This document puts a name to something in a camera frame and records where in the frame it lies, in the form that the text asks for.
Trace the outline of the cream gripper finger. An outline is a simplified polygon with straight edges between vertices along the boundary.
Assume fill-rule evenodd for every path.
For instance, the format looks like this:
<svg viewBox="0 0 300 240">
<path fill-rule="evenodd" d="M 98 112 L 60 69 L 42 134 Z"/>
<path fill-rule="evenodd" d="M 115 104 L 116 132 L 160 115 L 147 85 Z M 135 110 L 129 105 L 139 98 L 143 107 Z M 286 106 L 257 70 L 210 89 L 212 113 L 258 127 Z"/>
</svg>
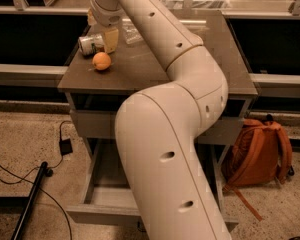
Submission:
<svg viewBox="0 0 300 240">
<path fill-rule="evenodd" d="M 119 31 L 117 28 L 105 30 L 103 32 L 104 50 L 106 53 L 113 53 L 118 45 Z"/>
</svg>

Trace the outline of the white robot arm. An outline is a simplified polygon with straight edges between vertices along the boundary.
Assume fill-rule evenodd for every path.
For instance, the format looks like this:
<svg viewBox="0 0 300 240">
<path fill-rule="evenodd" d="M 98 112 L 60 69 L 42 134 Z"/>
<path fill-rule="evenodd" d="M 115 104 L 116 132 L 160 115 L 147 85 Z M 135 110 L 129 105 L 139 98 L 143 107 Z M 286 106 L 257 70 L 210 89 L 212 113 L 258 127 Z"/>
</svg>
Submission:
<svg viewBox="0 0 300 240">
<path fill-rule="evenodd" d="M 149 239 L 232 240 L 194 147 L 224 111 L 224 73 L 159 0 L 91 5 L 104 26 L 127 15 L 169 78 L 131 95 L 115 119 L 119 156 Z"/>
</svg>

